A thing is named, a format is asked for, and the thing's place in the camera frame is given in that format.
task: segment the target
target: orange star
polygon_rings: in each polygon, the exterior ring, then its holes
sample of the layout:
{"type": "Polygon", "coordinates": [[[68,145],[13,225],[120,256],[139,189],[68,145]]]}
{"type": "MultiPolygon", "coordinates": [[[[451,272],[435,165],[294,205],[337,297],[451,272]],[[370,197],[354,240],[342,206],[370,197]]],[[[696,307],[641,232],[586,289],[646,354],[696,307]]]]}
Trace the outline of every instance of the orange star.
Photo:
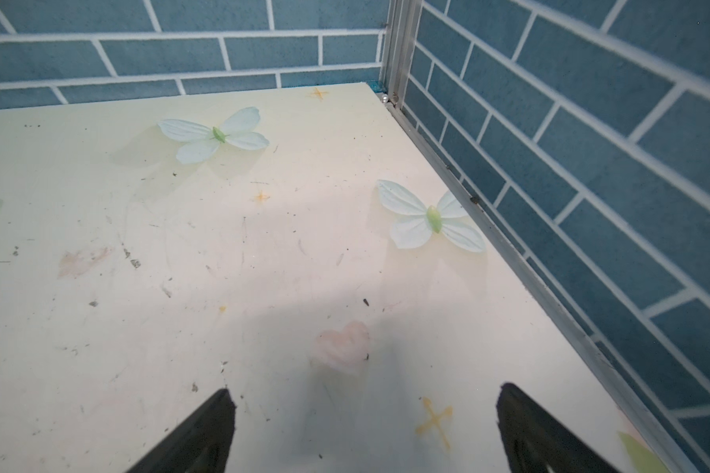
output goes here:
{"type": "Polygon", "coordinates": [[[323,101],[323,96],[327,94],[328,92],[318,90],[318,87],[313,87],[313,92],[308,94],[308,97],[318,97],[319,100],[323,101]]]}
{"type": "Polygon", "coordinates": [[[253,199],[258,202],[267,201],[270,198],[271,198],[271,196],[263,194],[263,191],[258,192],[258,194],[255,197],[253,197],[253,199]]]}

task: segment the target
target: butterfly wing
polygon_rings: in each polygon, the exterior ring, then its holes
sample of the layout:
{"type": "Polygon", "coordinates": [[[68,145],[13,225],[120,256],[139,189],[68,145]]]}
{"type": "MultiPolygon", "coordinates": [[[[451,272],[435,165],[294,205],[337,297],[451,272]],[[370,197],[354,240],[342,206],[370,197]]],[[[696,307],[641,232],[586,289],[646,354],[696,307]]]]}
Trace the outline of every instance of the butterfly wing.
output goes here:
{"type": "Polygon", "coordinates": [[[426,205],[396,182],[376,181],[381,205],[400,215],[426,215],[426,205]]]}
{"type": "Polygon", "coordinates": [[[432,227],[426,215],[398,216],[392,224],[389,236],[400,250],[423,246],[432,237],[432,227]]]}
{"type": "Polygon", "coordinates": [[[235,133],[234,135],[227,135],[226,142],[246,150],[260,149],[269,144],[265,136],[257,132],[241,132],[235,133]]]}
{"type": "Polygon", "coordinates": [[[158,122],[163,135],[178,142],[193,142],[213,136],[210,128],[184,119],[164,119],[158,122]]]}
{"type": "Polygon", "coordinates": [[[260,122],[260,112],[255,107],[239,110],[218,127],[225,135],[249,132],[260,122]]]}
{"type": "Polygon", "coordinates": [[[176,152],[176,159],[181,164],[202,163],[213,156],[219,145],[219,141],[215,138],[190,142],[179,148],[179,151],[176,152]]]}
{"type": "Polygon", "coordinates": [[[447,219],[456,219],[458,217],[468,215],[468,212],[465,211],[463,206],[460,205],[450,191],[445,192],[445,195],[439,199],[439,203],[437,203],[437,210],[439,210],[440,215],[447,219]]]}
{"type": "Polygon", "coordinates": [[[442,234],[463,250],[481,253],[487,245],[481,232],[471,225],[456,220],[442,219],[442,234]]]}

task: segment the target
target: white surface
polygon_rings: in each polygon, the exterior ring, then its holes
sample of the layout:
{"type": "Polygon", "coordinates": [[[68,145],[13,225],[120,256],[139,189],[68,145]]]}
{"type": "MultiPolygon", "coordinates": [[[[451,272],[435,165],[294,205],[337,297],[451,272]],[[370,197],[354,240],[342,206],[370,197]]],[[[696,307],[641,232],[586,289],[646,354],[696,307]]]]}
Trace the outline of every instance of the white surface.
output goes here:
{"type": "Polygon", "coordinates": [[[376,180],[446,188],[367,86],[320,89],[0,111],[0,471],[124,471],[224,385],[227,471],[508,471],[504,382],[633,471],[615,404],[491,245],[394,246],[376,180]],[[248,106],[265,150],[183,166],[155,127],[248,106]],[[361,374],[311,363],[352,321],[361,374]],[[417,436],[420,397],[453,406],[450,451],[417,436]]]}

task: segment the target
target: stain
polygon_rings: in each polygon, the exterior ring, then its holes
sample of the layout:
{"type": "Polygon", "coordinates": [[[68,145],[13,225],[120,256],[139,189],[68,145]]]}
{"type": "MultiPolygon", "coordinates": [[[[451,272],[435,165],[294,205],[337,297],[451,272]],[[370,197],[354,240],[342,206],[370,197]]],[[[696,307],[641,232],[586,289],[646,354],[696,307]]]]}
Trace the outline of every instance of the stain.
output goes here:
{"type": "Polygon", "coordinates": [[[316,97],[319,101],[323,101],[323,96],[328,94],[326,91],[319,90],[318,87],[313,87],[313,91],[308,94],[308,97],[316,97]]]}
{"type": "Polygon", "coordinates": [[[416,428],[416,434],[420,436],[426,430],[431,429],[432,427],[436,427],[437,430],[439,431],[439,436],[442,439],[442,443],[445,445],[445,448],[447,451],[450,450],[450,441],[447,440],[447,436],[445,435],[445,431],[442,430],[441,426],[441,420],[443,417],[450,418],[452,417],[452,406],[448,406],[443,410],[442,412],[439,413],[439,415],[436,415],[434,413],[434,409],[432,408],[432,400],[428,399],[427,397],[423,398],[423,406],[426,408],[426,412],[428,413],[428,421],[423,423],[422,425],[419,425],[416,428]]]}
{"type": "Polygon", "coordinates": [[[113,249],[108,247],[99,248],[88,253],[83,253],[82,251],[69,253],[66,251],[64,257],[60,258],[58,262],[58,279],[66,276],[78,278],[100,264],[102,260],[110,255],[111,251],[113,249]]]}
{"type": "Polygon", "coordinates": [[[263,191],[258,192],[258,194],[253,197],[253,200],[256,202],[265,202],[271,198],[270,195],[268,194],[263,194],[263,191]]]}

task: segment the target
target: white grout line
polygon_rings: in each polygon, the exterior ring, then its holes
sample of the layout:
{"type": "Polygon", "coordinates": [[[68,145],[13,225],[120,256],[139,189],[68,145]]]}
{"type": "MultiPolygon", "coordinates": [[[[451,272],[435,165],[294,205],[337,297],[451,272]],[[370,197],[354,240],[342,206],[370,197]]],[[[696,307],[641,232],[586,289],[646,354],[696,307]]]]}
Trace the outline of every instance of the white grout line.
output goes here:
{"type": "Polygon", "coordinates": [[[580,192],[573,196],[573,199],[571,199],[571,201],[552,220],[553,222],[555,222],[555,225],[560,225],[565,219],[567,219],[568,215],[570,215],[571,212],[573,212],[574,209],[577,208],[578,204],[581,203],[581,201],[583,200],[584,194],[581,194],[580,192]]]}
{"type": "Polygon", "coordinates": [[[428,90],[428,84],[432,83],[432,75],[434,74],[434,61],[432,61],[432,65],[428,67],[428,77],[426,77],[426,90],[428,90]]]}
{"type": "Polygon", "coordinates": [[[439,135],[439,142],[442,143],[442,140],[445,139],[445,131],[447,131],[447,124],[450,122],[450,120],[445,118],[445,126],[442,127],[442,134],[439,135]]]}
{"type": "MultiPolygon", "coordinates": [[[[456,78],[455,73],[452,72],[447,66],[445,66],[442,62],[439,62],[436,59],[436,56],[429,52],[423,45],[420,43],[416,42],[416,47],[418,49],[421,49],[421,51],[426,54],[429,59],[433,60],[436,65],[439,66],[445,73],[450,76],[451,79],[455,81],[463,90],[468,92],[471,97],[474,98],[478,103],[480,103],[483,107],[485,107],[491,114],[493,114],[501,123],[504,127],[508,128],[508,130],[511,131],[513,135],[515,135],[519,140],[521,140],[530,150],[532,150],[539,158],[544,161],[547,165],[549,165],[550,168],[552,168],[553,171],[560,177],[566,180],[568,184],[570,184],[573,188],[575,188],[577,191],[583,193],[585,195],[585,198],[592,204],[594,207],[599,210],[603,215],[606,216],[610,222],[612,222],[615,226],[617,226],[622,232],[624,232],[634,243],[636,243],[639,248],[647,252],[653,260],[655,260],[658,264],[660,264],[666,271],[668,271],[671,276],[675,277],[678,279],[683,285],[687,286],[688,288],[691,288],[694,290],[696,293],[695,295],[701,299],[701,301],[708,307],[710,308],[710,294],[708,294],[702,287],[697,284],[696,281],[691,279],[689,275],[686,274],[681,268],[676,266],[676,264],[668,258],[666,255],[664,255],[660,250],[654,247],[652,243],[647,241],[643,235],[640,235],[634,228],[626,222],[622,216],[620,216],[618,213],[616,213],[612,208],[610,208],[606,203],[604,203],[599,197],[596,196],[585,184],[583,184],[581,181],[579,181],[576,177],[571,175],[565,168],[563,168],[560,163],[555,161],[551,156],[549,156],[547,153],[544,152],[538,145],[533,143],[523,132],[518,130],[515,126],[512,125],[512,123],[505,118],[502,114],[500,114],[497,110],[495,110],[486,100],[484,100],[475,90],[471,89],[466,85],[463,81],[459,80],[456,78]]],[[[432,100],[437,106],[438,103],[434,100],[433,97],[430,95],[427,95],[430,100],[432,100]]]]}
{"type": "Polygon", "coordinates": [[[518,57],[521,55],[521,50],[523,49],[523,44],[526,43],[526,39],[529,37],[529,33],[531,31],[531,27],[534,25],[534,20],[537,19],[537,14],[535,12],[531,12],[531,15],[529,15],[529,21],[526,22],[526,26],[523,29],[523,33],[521,33],[521,39],[518,41],[518,45],[516,46],[515,52],[512,53],[512,57],[510,60],[512,62],[518,61],[518,57]]]}
{"type": "Polygon", "coordinates": [[[494,202],[492,203],[492,206],[496,209],[498,205],[502,202],[502,199],[505,198],[505,194],[507,194],[507,190],[510,188],[510,181],[505,182],[505,185],[502,186],[502,189],[500,190],[500,194],[497,195],[497,198],[494,199],[494,202]]]}
{"type": "Polygon", "coordinates": [[[621,10],[623,9],[623,5],[626,5],[627,1],[628,0],[615,0],[615,4],[613,5],[612,8],[610,8],[610,11],[607,12],[607,15],[605,17],[605,21],[603,21],[602,26],[600,26],[601,32],[607,33],[607,31],[613,25],[613,22],[615,22],[615,18],[618,17],[619,13],[621,13],[621,10]]]}
{"type": "Polygon", "coordinates": [[[492,119],[492,112],[488,111],[487,112],[487,117],[484,118],[484,124],[482,125],[481,131],[478,132],[478,136],[476,137],[476,144],[482,142],[482,138],[484,137],[484,133],[487,131],[487,127],[489,127],[489,122],[492,119]]]}
{"type": "Polygon", "coordinates": [[[16,34],[16,28],[13,28],[13,25],[10,24],[8,21],[8,17],[3,14],[3,11],[0,10],[0,24],[3,25],[3,28],[8,32],[10,35],[15,35],[16,34]]]}
{"type": "Polygon", "coordinates": [[[256,76],[274,73],[295,73],[295,72],[317,72],[317,71],[340,71],[349,69],[369,69],[371,67],[381,67],[381,63],[356,63],[356,64],[331,64],[328,66],[303,66],[303,67],[274,67],[270,69],[243,69],[241,71],[207,71],[196,73],[168,73],[168,74],[148,74],[144,76],[102,76],[102,77],[79,77],[76,79],[51,79],[51,80],[26,80],[19,82],[0,82],[0,90],[6,89],[34,89],[36,87],[50,86],[92,86],[97,84],[119,84],[124,82],[148,82],[151,80],[174,80],[174,79],[207,79],[209,77],[236,77],[236,76],[256,76]]]}
{"type": "Polygon", "coordinates": [[[61,104],[68,105],[69,101],[66,100],[66,97],[64,97],[64,94],[60,91],[60,89],[58,89],[56,86],[51,86],[50,90],[53,91],[55,97],[60,101],[61,104]]]}
{"type": "Polygon", "coordinates": [[[381,43],[384,42],[384,35],[379,33],[379,41],[376,42],[376,62],[379,62],[381,58],[379,56],[381,55],[381,43]]]}
{"type": "Polygon", "coordinates": [[[273,20],[273,2],[272,0],[265,0],[265,10],[268,12],[268,29],[274,31],[276,29],[276,24],[273,20]]]}
{"type": "Polygon", "coordinates": [[[221,58],[223,59],[223,67],[227,71],[232,70],[232,63],[228,60],[228,51],[226,50],[226,41],[223,38],[218,38],[218,47],[221,48],[221,58]]]}
{"type": "MultiPolygon", "coordinates": [[[[645,165],[648,169],[651,169],[655,174],[663,177],[663,179],[668,181],[679,191],[688,195],[693,201],[699,203],[702,207],[704,207],[710,212],[710,194],[697,187],[697,185],[691,182],[689,179],[682,176],[674,169],[664,164],[662,161],[657,160],[654,156],[649,155],[641,147],[637,146],[636,143],[631,143],[630,141],[628,141],[624,136],[616,132],[613,128],[601,122],[594,115],[590,114],[574,102],[570,101],[558,91],[555,91],[554,89],[550,88],[539,78],[531,74],[529,71],[523,69],[519,64],[512,62],[506,56],[501,54],[501,52],[498,52],[496,49],[492,48],[487,43],[484,43],[479,38],[476,38],[468,30],[465,30],[461,25],[457,24],[452,19],[445,17],[441,13],[438,13],[436,11],[436,8],[432,7],[429,4],[426,4],[424,9],[432,11],[432,13],[437,15],[438,19],[444,21],[445,24],[451,26],[453,29],[455,29],[455,31],[466,37],[469,41],[474,42],[484,52],[492,56],[498,62],[501,62],[502,65],[514,72],[517,76],[520,76],[523,80],[530,83],[534,88],[538,89],[556,102],[559,102],[561,107],[567,109],[571,114],[576,116],[582,122],[586,123],[589,127],[594,129],[600,135],[607,138],[614,145],[624,150],[629,156],[645,165]]],[[[419,47],[422,52],[427,53],[430,58],[435,58],[434,54],[428,53],[426,47],[424,47],[417,41],[416,46],[419,47]]],[[[463,83],[462,86],[464,86],[464,89],[470,89],[470,87],[466,86],[465,83],[463,83]]]]}
{"type": "MultiPolygon", "coordinates": [[[[468,140],[469,143],[473,143],[473,138],[471,138],[470,135],[462,128],[460,125],[455,121],[452,116],[447,113],[447,111],[432,97],[431,95],[428,94],[428,92],[423,89],[419,84],[418,81],[416,80],[415,77],[409,76],[410,80],[413,81],[413,84],[426,96],[427,99],[429,99],[434,106],[439,109],[445,117],[450,120],[453,125],[455,125],[456,128],[460,131],[460,133],[463,135],[463,137],[468,140]]],[[[519,137],[522,141],[528,141],[527,138],[519,137]]],[[[558,227],[550,218],[547,213],[544,213],[543,210],[539,208],[539,205],[531,199],[531,197],[514,181],[510,178],[510,176],[505,172],[505,170],[489,155],[487,152],[481,148],[480,146],[473,144],[473,147],[478,151],[483,158],[496,170],[502,177],[505,179],[507,182],[510,183],[510,186],[513,187],[516,192],[523,198],[523,200],[531,207],[531,209],[539,215],[539,217],[547,223],[547,225],[552,229],[552,231],[560,237],[560,239],[566,244],[566,246],[575,253],[575,255],[591,270],[594,275],[597,277],[597,279],[600,279],[600,281],[606,286],[607,289],[610,290],[610,292],[613,293],[616,299],[618,299],[631,313],[632,315],[638,320],[646,329],[649,331],[657,341],[663,345],[663,347],[678,361],[681,366],[683,366],[696,380],[702,387],[705,388],[705,390],[710,394],[710,380],[705,376],[698,367],[696,367],[694,364],[691,363],[691,361],[686,357],[686,355],[682,354],[682,352],[672,344],[672,342],[667,338],[667,336],[661,332],[657,326],[655,326],[652,321],[650,321],[647,317],[644,316],[642,311],[639,310],[639,308],[634,304],[634,302],[628,298],[628,296],[623,292],[622,289],[620,289],[604,272],[601,268],[599,268],[594,261],[592,261],[584,251],[582,251],[578,245],[568,237],[566,232],[563,232],[563,230],[558,227]]]]}
{"type": "Polygon", "coordinates": [[[29,33],[0,34],[0,43],[43,43],[55,41],[136,41],[146,39],[211,38],[299,38],[302,36],[360,36],[384,34],[385,30],[244,30],[244,31],[168,31],[139,33],[29,33]]]}
{"type": "Polygon", "coordinates": [[[547,127],[549,127],[549,123],[552,122],[552,118],[555,118],[555,114],[557,113],[558,109],[560,109],[560,104],[555,102],[552,104],[552,108],[549,109],[547,112],[547,115],[544,116],[544,119],[542,120],[541,125],[539,125],[539,129],[537,129],[537,132],[534,134],[534,137],[531,139],[534,143],[539,143],[539,140],[541,139],[542,135],[544,134],[545,131],[547,131],[547,127]]]}
{"type": "Polygon", "coordinates": [[[323,65],[323,36],[318,35],[318,65],[323,65]]]}
{"type": "Polygon", "coordinates": [[[175,79],[176,88],[179,90],[179,95],[187,95],[187,91],[184,90],[184,84],[181,83],[181,79],[175,79]]]}
{"type": "Polygon", "coordinates": [[[108,73],[112,77],[118,77],[118,73],[116,72],[113,63],[108,58],[108,54],[103,49],[103,45],[100,44],[100,40],[93,39],[92,45],[95,46],[95,50],[97,50],[97,53],[100,55],[100,60],[103,61],[103,64],[105,64],[105,68],[108,70],[108,73]]]}
{"type": "Polygon", "coordinates": [[[153,30],[157,31],[160,33],[161,31],[161,23],[158,21],[158,16],[155,14],[155,9],[153,8],[153,4],[151,3],[150,0],[142,0],[142,3],[144,3],[144,9],[148,11],[148,16],[150,17],[150,23],[153,24],[153,30]]]}
{"type": "Polygon", "coordinates": [[[642,313],[647,318],[659,316],[661,313],[667,312],[670,309],[676,308],[682,304],[694,299],[694,291],[689,288],[683,288],[676,294],[668,296],[663,300],[659,300],[649,307],[645,307],[642,313]]]}
{"type": "Polygon", "coordinates": [[[663,114],[665,114],[665,112],[667,112],[668,109],[676,103],[676,100],[678,100],[685,91],[686,87],[682,86],[681,83],[673,86],[672,89],[669,90],[659,102],[657,102],[657,105],[655,105],[647,116],[639,122],[631,135],[628,136],[628,140],[631,143],[638,142],[641,137],[644,136],[644,133],[650,131],[650,128],[652,128],[654,124],[657,123],[657,120],[659,120],[663,114]]]}
{"type": "Polygon", "coordinates": [[[676,419],[690,419],[692,417],[708,417],[710,416],[710,404],[708,406],[685,407],[681,409],[673,409],[671,415],[676,419]]]}
{"type": "Polygon", "coordinates": [[[471,53],[472,52],[473,52],[473,43],[468,45],[468,52],[465,53],[465,61],[463,62],[463,69],[460,70],[460,79],[463,79],[465,76],[465,70],[468,69],[468,61],[471,60],[471,53]]]}
{"type": "MultiPolygon", "coordinates": [[[[670,62],[660,59],[652,54],[645,52],[644,50],[632,46],[629,43],[624,43],[620,39],[616,39],[611,35],[602,33],[596,30],[594,27],[587,25],[579,20],[575,20],[566,14],[562,14],[552,8],[541,5],[533,0],[511,0],[522,7],[526,7],[529,10],[536,12],[542,18],[545,18],[554,24],[557,24],[571,33],[579,35],[581,38],[586,39],[590,43],[595,43],[601,48],[605,48],[610,52],[614,52],[629,61],[635,63],[639,67],[647,69],[654,72],[655,74],[661,75],[672,82],[684,82],[688,84],[689,89],[706,97],[710,100],[710,80],[704,77],[698,76],[692,72],[686,71],[685,69],[676,66],[670,62]]],[[[445,17],[439,10],[428,3],[424,3],[424,10],[430,11],[439,17],[440,20],[444,21],[447,25],[452,27],[455,31],[470,39],[471,41],[480,43],[482,41],[476,38],[472,33],[463,28],[460,24],[452,20],[451,18],[445,17]]]]}

